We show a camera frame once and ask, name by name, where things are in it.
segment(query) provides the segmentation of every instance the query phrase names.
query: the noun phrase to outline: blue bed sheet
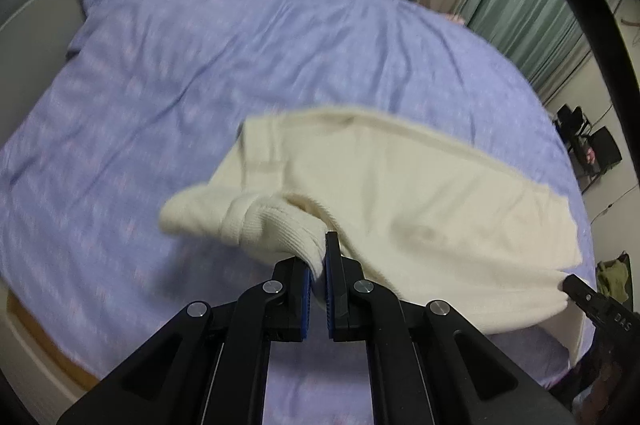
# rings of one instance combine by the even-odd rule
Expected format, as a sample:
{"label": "blue bed sheet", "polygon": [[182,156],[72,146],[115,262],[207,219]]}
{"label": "blue bed sheet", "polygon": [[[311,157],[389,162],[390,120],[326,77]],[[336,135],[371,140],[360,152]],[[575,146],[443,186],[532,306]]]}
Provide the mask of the blue bed sheet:
{"label": "blue bed sheet", "polygon": [[[83,0],[77,54],[0,152],[0,273],[63,353],[106,375],[193,299],[270,276],[236,249],[158,230],[163,202],[211,176],[247,115],[361,104],[444,131],[567,196],[568,157],[514,66],[405,0]],[[265,423],[372,423],[366,354],[274,344]],[[586,331],[584,349],[591,342]],[[539,328],[494,341],[542,384],[568,355]]]}

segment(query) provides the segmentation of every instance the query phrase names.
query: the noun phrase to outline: green curtain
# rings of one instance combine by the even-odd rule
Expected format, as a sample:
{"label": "green curtain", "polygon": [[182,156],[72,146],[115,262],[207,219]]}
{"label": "green curtain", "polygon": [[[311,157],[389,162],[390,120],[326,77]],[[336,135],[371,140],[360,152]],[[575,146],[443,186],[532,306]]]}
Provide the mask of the green curtain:
{"label": "green curtain", "polygon": [[[607,1],[615,9],[620,0]],[[583,45],[584,54],[588,53],[580,25],[565,0],[461,0],[455,13],[507,56],[543,100],[572,71],[555,73],[572,52]]]}

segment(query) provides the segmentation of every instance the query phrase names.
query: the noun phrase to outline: wooden bed edge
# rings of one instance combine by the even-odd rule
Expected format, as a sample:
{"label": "wooden bed edge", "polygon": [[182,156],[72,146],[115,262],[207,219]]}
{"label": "wooden bed edge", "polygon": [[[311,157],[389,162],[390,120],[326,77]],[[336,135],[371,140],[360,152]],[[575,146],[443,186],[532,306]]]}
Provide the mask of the wooden bed edge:
{"label": "wooden bed edge", "polygon": [[24,326],[33,340],[38,344],[43,352],[64,372],[73,382],[78,384],[85,391],[94,388],[99,380],[90,373],[79,367],[58,349],[56,344],[49,338],[47,333],[38,321],[22,306],[18,297],[9,290],[6,299],[6,311],[15,316],[20,324]]}

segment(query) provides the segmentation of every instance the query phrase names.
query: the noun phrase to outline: white sweater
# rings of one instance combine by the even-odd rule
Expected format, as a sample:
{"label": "white sweater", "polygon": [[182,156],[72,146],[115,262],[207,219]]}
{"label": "white sweater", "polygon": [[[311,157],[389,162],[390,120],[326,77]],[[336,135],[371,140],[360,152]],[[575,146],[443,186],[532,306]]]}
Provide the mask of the white sweater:
{"label": "white sweater", "polygon": [[542,325],[575,359],[581,261],[567,199],[439,132],[356,108],[249,118],[208,184],[171,198],[169,233],[212,235],[322,276],[324,234],[401,299],[449,302],[485,333]]}

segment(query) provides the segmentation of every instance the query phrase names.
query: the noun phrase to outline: cream knit fabric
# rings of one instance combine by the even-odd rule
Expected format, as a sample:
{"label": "cream knit fabric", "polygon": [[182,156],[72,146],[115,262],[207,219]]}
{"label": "cream knit fabric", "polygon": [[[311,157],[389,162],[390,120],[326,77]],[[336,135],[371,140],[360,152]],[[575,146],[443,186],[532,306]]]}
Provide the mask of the cream knit fabric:
{"label": "cream knit fabric", "polygon": [[581,261],[567,199],[382,113],[247,119],[211,181],[167,201],[160,225],[263,261],[295,254],[316,280],[336,230],[343,254],[401,299],[444,299],[485,333],[543,323],[572,358],[580,346],[582,313],[559,290],[561,270]]}

